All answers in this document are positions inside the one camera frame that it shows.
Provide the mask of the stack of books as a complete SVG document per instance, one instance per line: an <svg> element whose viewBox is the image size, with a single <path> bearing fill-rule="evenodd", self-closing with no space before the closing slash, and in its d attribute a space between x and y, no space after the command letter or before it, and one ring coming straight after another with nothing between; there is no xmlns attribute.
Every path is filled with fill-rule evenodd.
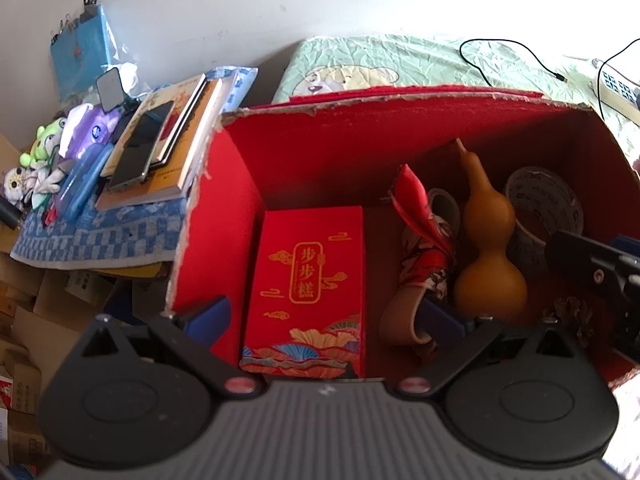
<svg viewBox="0 0 640 480"><path fill-rule="evenodd" d="M114 174L125 142L142 114L171 101L174 107L157 141L150 171L141 182L119 190L106 186L96 209L108 211L186 196L218 116L238 108L257 73L255 67L218 67L149 93L120 137L103 174L109 178Z"/></svg>

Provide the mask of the blue checkered cloth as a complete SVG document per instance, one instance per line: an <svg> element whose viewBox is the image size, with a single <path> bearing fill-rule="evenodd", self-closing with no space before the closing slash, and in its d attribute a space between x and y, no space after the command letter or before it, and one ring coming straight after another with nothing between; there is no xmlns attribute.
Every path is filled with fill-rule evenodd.
<svg viewBox="0 0 640 480"><path fill-rule="evenodd" d="M185 198L98 211L86 203L75 221L45 226L31 212L13 245L11 257L40 269L131 268L170 261L184 218Z"/></svg>

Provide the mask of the green patterned bed sheet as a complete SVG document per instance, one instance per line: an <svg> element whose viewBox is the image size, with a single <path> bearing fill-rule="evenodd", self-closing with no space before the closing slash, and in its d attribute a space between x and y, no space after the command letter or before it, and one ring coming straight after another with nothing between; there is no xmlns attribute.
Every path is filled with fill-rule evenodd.
<svg viewBox="0 0 640 480"><path fill-rule="evenodd" d="M600 101L598 60L526 50L513 40L435 40L411 36L315 36L302 41L273 101L375 86L456 84L535 91L602 113L628 162L639 167L639 126Z"/></svg>

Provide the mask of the large red cardboard box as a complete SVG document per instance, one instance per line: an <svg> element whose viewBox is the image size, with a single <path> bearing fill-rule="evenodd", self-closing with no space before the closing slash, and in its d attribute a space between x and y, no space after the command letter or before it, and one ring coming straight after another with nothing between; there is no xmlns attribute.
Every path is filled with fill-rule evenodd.
<svg viewBox="0 0 640 480"><path fill-rule="evenodd" d="M169 286L186 314L230 304L209 349L287 378L400 382L420 297L462 318L535 323L575 289L506 258L511 174L573 191L585 237L639 234L639 180L590 107L525 92L347 92L224 116L194 182Z"/></svg>

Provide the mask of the red patterned scarf bag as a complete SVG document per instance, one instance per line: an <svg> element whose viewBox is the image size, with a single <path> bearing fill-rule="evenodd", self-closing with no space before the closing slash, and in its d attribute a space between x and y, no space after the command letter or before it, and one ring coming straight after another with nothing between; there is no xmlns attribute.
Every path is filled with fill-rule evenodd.
<svg viewBox="0 0 640 480"><path fill-rule="evenodd" d="M398 289L382 315L380 334L386 344L397 347L436 344L422 327L422 302L431 301L454 318L446 305L456 230L434 213L426 188L408 165L400 167L390 201L405 223L404 256Z"/></svg>

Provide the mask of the black smartphone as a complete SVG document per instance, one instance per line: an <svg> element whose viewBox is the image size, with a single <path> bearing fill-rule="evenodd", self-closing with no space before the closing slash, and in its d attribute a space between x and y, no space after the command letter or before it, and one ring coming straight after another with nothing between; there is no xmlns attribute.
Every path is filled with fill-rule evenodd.
<svg viewBox="0 0 640 480"><path fill-rule="evenodd" d="M174 101L168 101L141 115L111 176L110 191L129 188L146 178L157 141L173 107Z"/></svg>

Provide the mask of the green frog plush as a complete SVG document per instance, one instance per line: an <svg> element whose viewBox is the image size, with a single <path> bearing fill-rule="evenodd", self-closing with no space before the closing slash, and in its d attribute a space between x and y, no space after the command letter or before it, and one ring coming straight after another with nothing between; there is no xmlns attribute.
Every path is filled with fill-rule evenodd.
<svg viewBox="0 0 640 480"><path fill-rule="evenodd" d="M29 152L21 154L20 165L24 168L35 168L37 162L49 160L54 150L60 146L65 124L66 119L61 117L47 126L40 126Z"/></svg>

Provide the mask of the black cylinder bottle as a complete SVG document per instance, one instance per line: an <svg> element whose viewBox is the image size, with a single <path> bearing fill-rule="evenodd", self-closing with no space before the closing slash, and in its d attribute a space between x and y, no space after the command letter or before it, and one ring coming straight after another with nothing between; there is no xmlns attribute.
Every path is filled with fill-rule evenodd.
<svg viewBox="0 0 640 480"><path fill-rule="evenodd" d="M16 230L22 221L22 212L4 196L0 196L0 221L10 230Z"/></svg>

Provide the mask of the white power strip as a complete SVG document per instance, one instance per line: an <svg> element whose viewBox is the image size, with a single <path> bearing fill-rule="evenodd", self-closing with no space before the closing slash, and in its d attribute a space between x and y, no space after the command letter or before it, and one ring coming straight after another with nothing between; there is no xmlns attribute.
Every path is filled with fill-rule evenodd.
<svg viewBox="0 0 640 480"><path fill-rule="evenodd" d="M600 101L636 125L639 123L639 86L608 65L596 77Z"/></svg>

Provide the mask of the orange gourd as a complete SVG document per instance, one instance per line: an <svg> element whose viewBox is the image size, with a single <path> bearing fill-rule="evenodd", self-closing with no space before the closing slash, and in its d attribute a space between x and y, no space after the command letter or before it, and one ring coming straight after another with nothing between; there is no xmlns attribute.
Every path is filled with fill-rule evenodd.
<svg viewBox="0 0 640 480"><path fill-rule="evenodd" d="M506 196L491 185L477 154L461 141L457 147L470 187L462 226L476 257L454 284L454 304L466 318L487 315L513 322L527 301L525 278L506 256L515 212Z"/></svg>

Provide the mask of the small black mirror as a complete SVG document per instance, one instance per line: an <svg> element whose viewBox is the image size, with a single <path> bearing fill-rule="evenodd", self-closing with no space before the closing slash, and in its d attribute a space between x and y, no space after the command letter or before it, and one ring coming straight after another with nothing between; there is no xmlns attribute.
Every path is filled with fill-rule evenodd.
<svg viewBox="0 0 640 480"><path fill-rule="evenodd" d="M126 100L126 93L122 88L122 78L117 67L110 68L96 78L96 91L104 113L111 112L122 105Z"/></svg>

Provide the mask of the white flower plush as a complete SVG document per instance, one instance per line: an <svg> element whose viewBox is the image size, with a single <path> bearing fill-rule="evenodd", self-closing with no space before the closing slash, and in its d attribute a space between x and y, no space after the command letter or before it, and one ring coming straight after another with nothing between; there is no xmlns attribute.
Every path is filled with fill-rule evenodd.
<svg viewBox="0 0 640 480"><path fill-rule="evenodd" d="M6 200L21 211L38 209L60 192L66 177L64 170L41 166L37 169L16 167L10 169L3 182Z"/></svg>

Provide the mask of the blue pencil case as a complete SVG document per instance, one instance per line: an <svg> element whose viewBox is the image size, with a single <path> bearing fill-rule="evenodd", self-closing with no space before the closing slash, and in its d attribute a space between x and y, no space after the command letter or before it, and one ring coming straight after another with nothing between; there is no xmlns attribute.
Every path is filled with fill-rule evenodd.
<svg viewBox="0 0 640 480"><path fill-rule="evenodd" d="M80 216L113 150L111 143L92 144L85 150L55 196L47 215L49 223L75 221Z"/></svg>

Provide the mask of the small red gift box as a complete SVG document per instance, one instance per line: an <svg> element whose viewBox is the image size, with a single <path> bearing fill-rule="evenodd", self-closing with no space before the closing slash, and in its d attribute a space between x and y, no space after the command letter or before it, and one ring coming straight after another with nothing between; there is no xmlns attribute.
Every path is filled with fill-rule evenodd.
<svg viewBox="0 0 640 480"><path fill-rule="evenodd" d="M262 224L240 367L334 379L362 372L363 210L272 210Z"/></svg>

